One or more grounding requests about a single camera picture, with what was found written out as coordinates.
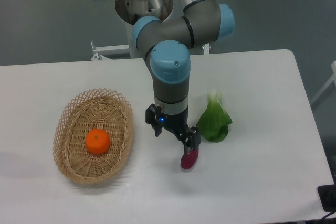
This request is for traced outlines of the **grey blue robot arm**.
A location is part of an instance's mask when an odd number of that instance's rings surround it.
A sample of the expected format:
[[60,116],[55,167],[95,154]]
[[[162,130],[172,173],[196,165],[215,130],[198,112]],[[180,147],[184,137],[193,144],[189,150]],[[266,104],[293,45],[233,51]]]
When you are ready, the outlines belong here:
[[166,20],[164,0],[124,0],[123,19],[132,24],[134,46],[153,80],[155,103],[145,112],[146,123],[155,135],[173,133],[188,153],[201,142],[198,129],[187,124],[190,49],[231,35],[235,19],[215,0],[180,1],[183,15]]

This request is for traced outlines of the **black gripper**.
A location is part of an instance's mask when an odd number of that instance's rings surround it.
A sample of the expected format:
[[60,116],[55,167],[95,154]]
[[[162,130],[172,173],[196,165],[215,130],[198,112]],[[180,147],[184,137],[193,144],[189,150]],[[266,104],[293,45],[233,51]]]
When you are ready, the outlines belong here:
[[177,139],[184,145],[184,154],[199,149],[201,143],[200,131],[197,127],[187,126],[188,108],[179,114],[169,115],[163,113],[160,106],[151,104],[145,111],[145,122],[154,129],[158,137],[162,128],[175,134]]

